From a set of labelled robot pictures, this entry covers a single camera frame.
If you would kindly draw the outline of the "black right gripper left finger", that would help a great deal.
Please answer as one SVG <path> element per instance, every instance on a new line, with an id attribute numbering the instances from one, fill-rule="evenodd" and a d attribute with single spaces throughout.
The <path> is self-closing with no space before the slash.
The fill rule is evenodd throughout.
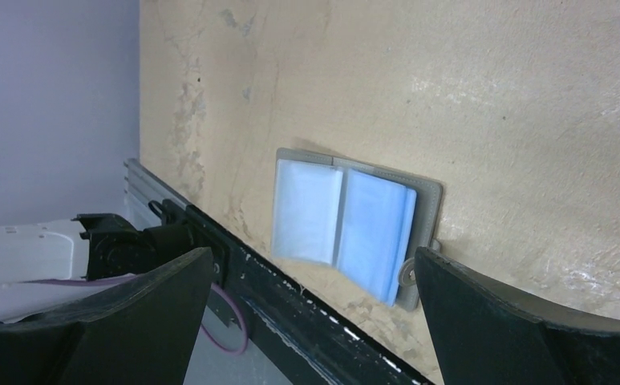
<path id="1" fill-rule="evenodd" d="M 213 280 L 213 254 L 169 263 L 18 322 L 0 322 L 0 384 L 181 384 Z"/>

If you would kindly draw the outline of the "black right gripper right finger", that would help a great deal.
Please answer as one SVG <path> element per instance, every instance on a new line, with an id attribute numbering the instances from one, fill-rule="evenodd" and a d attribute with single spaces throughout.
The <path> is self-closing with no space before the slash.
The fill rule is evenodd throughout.
<path id="1" fill-rule="evenodd" d="M 415 253 L 446 384 L 620 384 L 620 320 L 499 282 L 430 248 Z"/>

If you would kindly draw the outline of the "grey leather card holder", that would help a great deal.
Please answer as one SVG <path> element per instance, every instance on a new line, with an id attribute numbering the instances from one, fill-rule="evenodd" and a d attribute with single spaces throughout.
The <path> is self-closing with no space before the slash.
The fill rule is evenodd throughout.
<path id="1" fill-rule="evenodd" d="M 307 150 L 276 152 L 271 255 L 326 265 L 388 306 L 419 304 L 417 248 L 434 238 L 441 183 Z"/>

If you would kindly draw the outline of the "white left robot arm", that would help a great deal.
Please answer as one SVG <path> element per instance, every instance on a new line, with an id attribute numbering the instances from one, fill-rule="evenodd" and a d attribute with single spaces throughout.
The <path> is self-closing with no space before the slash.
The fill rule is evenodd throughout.
<path id="1" fill-rule="evenodd" d="M 145 274 L 194 249 L 197 236 L 182 222 L 136 229 L 114 213 L 0 226 L 0 289 L 16 284 L 105 286 Z M 0 321 L 35 308 L 0 298 Z"/>

